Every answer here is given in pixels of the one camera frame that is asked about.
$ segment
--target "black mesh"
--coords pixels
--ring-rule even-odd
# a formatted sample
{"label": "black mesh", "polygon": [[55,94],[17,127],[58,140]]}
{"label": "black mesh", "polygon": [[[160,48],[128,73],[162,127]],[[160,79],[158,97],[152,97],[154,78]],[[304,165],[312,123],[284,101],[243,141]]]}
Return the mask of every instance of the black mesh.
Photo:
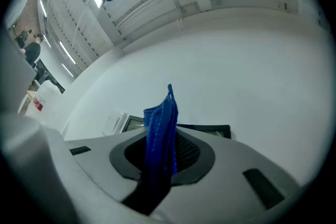
{"label": "black mesh", "polygon": [[[187,169],[197,162],[200,156],[200,149],[194,143],[176,134],[176,163],[177,172]],[[141,138],[125,149],[126,159],[139,170],[142,170],[146,150],[146,137]]]}

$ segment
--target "black slot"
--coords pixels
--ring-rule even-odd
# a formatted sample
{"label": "black slot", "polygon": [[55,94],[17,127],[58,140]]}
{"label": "black slot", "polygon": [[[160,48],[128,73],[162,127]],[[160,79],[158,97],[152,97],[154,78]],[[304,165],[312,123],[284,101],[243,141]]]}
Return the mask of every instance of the black slot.
{"label": "black slot", "polygon": [[285,199],[258,169],[247,170],[243,175],[267,210]]}
{"label": "black slot", "polygon": [[70,150],[72,155],[77,155],[77,154],[81,154],[87,151],[90,151],[91,149],[87,146],[81,146],[81,147],[76,147]]}

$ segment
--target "person in dark clothing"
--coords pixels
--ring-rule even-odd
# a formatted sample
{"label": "person in dark clothing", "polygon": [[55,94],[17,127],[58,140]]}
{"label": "person in dark clothing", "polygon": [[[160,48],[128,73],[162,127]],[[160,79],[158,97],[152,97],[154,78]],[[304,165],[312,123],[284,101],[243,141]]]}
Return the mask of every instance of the person in dark clothing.
{"label": "person in dark clothing", "polygon": [[15,38],[20,48],[23,48],[25,46],[25,42],[28,39],[28,36],[31,32],[33,32],[31,29],[29,31],[22,31],[20,35],[18,35],[18,37]]}
{"label": "person in dark clothing", "polygon": [[32,65],[34,61],[38,58],[41,52],[40,44],[43,41],[43,38],[40,36],[36,37],[35,42],[30,43],[24,49],[21,49],[21,53],[25,55],[26,61]]}

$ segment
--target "blue towel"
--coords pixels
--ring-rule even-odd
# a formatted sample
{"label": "blue towel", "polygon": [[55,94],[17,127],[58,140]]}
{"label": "blue towel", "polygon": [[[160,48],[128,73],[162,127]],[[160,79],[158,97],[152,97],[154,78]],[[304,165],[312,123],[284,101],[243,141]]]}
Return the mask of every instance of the blue towel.
{"label": "blue towel", "polygon": [[149,127],[144,171],[154,192],[162,187],[161,184],[170,183],[171,176],[177,173],[175,135],[178,110],[171,84],[168,91],[160,105],[143,111],[144,126]]}

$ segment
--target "blue cloth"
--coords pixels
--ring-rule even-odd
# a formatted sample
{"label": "blue cloth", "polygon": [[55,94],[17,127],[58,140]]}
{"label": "blue cloth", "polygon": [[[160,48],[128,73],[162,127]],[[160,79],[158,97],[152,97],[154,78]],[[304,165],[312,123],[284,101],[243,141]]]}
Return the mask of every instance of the blue cloth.
{"label": "blue cloth", "polygon": [[160,188],[162,182],[169,182],[177,173],[175,135],[177,124],[177,104],[171,84],[164,101],[143,111],[144,126],[149,127],[146,137],[144,170],[153,191]]}

